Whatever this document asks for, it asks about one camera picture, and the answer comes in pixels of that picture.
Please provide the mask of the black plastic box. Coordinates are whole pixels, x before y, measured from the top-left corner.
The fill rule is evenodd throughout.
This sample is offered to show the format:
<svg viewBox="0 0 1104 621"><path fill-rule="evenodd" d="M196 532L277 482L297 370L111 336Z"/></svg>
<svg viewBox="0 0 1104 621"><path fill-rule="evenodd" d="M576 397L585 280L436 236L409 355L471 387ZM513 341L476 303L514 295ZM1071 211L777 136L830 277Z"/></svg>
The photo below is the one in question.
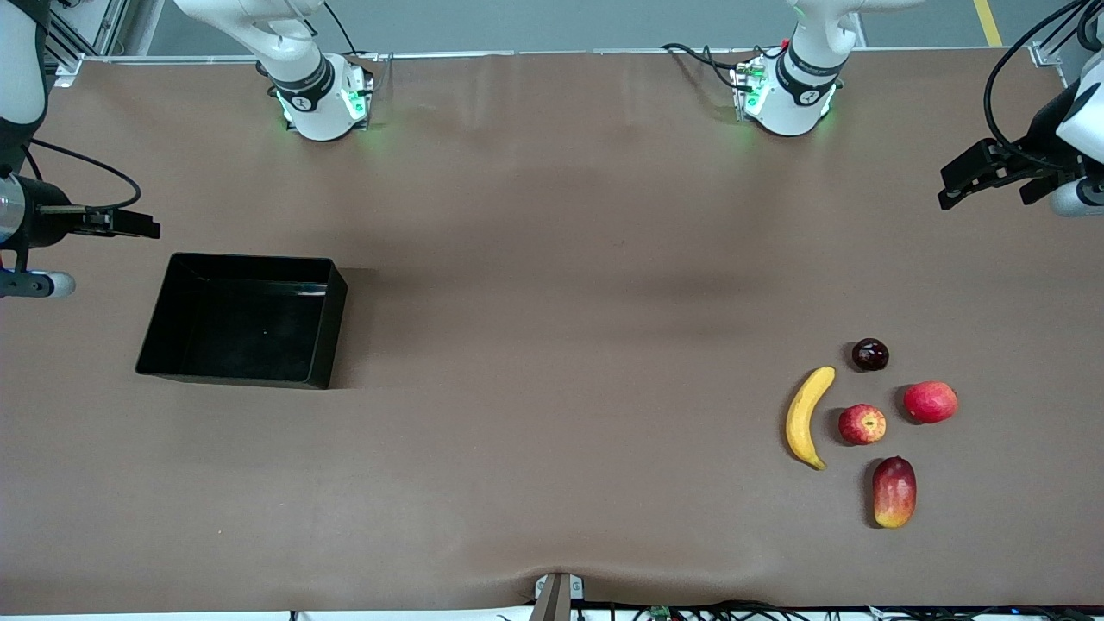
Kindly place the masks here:
<svg viewBox="0 0 1104 621"><path fill-rule="evenodd" d="M327 389L347 295L326 257L176 253L135 372L185 385Z"/></svg>

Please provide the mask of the small red yellow apple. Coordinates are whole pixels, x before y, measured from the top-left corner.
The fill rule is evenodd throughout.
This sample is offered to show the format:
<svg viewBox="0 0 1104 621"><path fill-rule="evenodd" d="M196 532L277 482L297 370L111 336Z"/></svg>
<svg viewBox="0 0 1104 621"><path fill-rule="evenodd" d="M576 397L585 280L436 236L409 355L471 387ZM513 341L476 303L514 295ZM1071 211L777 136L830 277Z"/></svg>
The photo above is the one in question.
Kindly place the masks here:
<svg viewBox="0 0 1104 621"><path fill-rule="evenodd" d="M838 431L856 448L875 444L887 435L887 415L875 406L848 406L838 418Z"/></svg>

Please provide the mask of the yellow banana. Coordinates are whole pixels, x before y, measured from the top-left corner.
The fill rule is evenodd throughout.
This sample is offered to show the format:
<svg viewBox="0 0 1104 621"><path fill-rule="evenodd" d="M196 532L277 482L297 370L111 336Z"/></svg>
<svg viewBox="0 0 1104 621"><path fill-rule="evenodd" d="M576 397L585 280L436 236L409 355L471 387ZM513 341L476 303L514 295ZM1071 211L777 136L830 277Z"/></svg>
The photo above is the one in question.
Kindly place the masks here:
<svg viewBox="0 0 1104 621"><path fill-rule="evenodd" d="M825 463L813 440L813 415L824 394L831 389L836 376L837 370L832 366L813 369L793 394L786 412L784 432L793 457L816 471L824 471Z"/></svg>

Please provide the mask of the red round peach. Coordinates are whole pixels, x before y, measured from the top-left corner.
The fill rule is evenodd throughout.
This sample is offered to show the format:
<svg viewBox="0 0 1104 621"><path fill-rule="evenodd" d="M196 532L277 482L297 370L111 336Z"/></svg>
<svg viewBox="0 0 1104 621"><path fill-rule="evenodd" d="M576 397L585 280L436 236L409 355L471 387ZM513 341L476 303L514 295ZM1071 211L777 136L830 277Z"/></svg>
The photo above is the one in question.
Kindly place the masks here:
<svg viewBox="0 0 1104 621"><path fill-rule="evenodd" d="M955 390L949 385L935 380L907 386L902 401L907 415L922 424L951 419L959 406Z"/></svg>

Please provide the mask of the red yellow mango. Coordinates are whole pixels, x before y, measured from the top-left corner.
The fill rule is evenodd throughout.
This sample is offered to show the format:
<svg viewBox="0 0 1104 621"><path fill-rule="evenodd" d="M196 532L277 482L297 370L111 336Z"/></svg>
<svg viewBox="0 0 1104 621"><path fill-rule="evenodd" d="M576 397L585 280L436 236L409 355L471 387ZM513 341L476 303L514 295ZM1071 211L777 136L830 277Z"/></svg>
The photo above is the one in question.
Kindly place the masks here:
<svg viewBox="0 0 1104 621"><path fill-rule="evenodd" d="M913 518L919 483L913 465L902 456L887 457L873 472L873 519L882 528L900 528Z"/></svg>

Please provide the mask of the brown table mat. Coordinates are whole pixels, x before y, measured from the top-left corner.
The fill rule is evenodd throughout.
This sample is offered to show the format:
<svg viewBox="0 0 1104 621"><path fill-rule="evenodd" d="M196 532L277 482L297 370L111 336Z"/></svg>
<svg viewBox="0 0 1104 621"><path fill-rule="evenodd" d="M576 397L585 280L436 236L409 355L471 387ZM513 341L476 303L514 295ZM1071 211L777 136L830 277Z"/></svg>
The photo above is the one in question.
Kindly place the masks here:
<svg viewBox="0 0 1104 621"><path fill-rule="evenodd" d="M392 60L332 144L244 64L87 64L40 137L130 173L162 236L68 236L31 260L70 298L0 299L0 614L490 608L555 570L640 604L1104 606L1104 217L936 200L998 56L859 53L796 139L665 54ZM176 253L333 260L329 388L136 373ZM784 423L824 366L816 471ZM959 406L922 424L930 380Z"/></svg>

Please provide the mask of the aluminium frame profile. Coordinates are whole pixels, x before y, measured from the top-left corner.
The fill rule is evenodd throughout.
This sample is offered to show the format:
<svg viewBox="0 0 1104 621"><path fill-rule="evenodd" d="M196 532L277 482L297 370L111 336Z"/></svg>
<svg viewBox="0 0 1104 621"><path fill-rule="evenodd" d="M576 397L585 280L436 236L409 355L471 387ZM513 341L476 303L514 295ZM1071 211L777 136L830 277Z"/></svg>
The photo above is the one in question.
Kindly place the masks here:
<svg viewBox="0 0 1104 621"><path fill-rule="evenodd" d="M45 66L54 85L67 88L87 57L121 54L123 30L132 0L51 0Z"/></svg>
<svg viewBox="0 0 1104 621"><path fill-rule="evenodd" d="M1079 72L1104 51L1104 0L1073 0L1071 4L1045 21L1030 44L1039 66Z"/></svg>

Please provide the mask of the silver table edge rail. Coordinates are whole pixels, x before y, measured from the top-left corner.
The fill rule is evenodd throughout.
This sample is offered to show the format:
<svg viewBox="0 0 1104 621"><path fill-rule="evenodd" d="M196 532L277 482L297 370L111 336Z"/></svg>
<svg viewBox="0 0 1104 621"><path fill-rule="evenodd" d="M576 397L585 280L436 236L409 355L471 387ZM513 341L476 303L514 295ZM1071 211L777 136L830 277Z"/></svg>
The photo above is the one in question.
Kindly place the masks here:
<svg viewBox="0 0 1104 621"><path fill-rule="evenodd" d="M856 48L852 57L859 53L896 53L896 52L983 52L1001 54L1007 48ZM755 51L753 48L718 48L712 50L718 57L750 57ZM558 51L558 52L518 52L510 50L480 50L461 52L440 53L360 53L351 55L357 60L369 60L369 62L386 62L388 60L445 60L445 59L469 59L469 57L512 57L530 55L618 55L618 54L645 54L658 55L672 53L673 51L664 48L593 48L587 51ZM119 66L232 66L233 64L246 64L251 66L256 62L252 54L200 54L200 55L89 55L78 53L71 60L57 60L47 56L47 62L53 62L60 73L76 74L83 64L91 62L102 62L119 64Z"/></svg>

